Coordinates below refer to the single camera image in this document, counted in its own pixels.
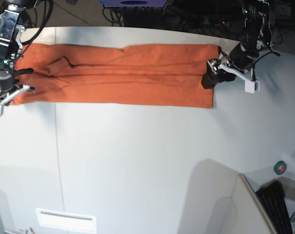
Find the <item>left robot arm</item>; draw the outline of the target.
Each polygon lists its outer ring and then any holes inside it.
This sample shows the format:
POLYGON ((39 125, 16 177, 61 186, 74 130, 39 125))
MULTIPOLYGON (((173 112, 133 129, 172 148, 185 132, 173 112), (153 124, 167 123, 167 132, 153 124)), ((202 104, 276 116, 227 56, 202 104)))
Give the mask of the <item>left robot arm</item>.
POLYGON ((226 54, 218 47, 218 57, 206 62, 207 71, 201 84, 205 89, 215 87, 218 83, 234 81, 236 77, 251 73, 251 81, 256 82, 255 66, 265 55, 280 53, 272 50, 271 24, 274 13, 270 3, 265 0, 245 0, 242 5, 244 15, 244 38, 234 49, 226 54))

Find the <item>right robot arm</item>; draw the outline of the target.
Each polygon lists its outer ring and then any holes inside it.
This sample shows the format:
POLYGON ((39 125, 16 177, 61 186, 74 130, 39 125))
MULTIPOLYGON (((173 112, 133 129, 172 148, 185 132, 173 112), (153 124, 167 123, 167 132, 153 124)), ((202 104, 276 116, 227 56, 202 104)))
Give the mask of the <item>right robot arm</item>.
POLYGON ((212 106, 213 44, 123 48, 21 41, 24 6, 0 16, 0 105, 37 101, 212 106))

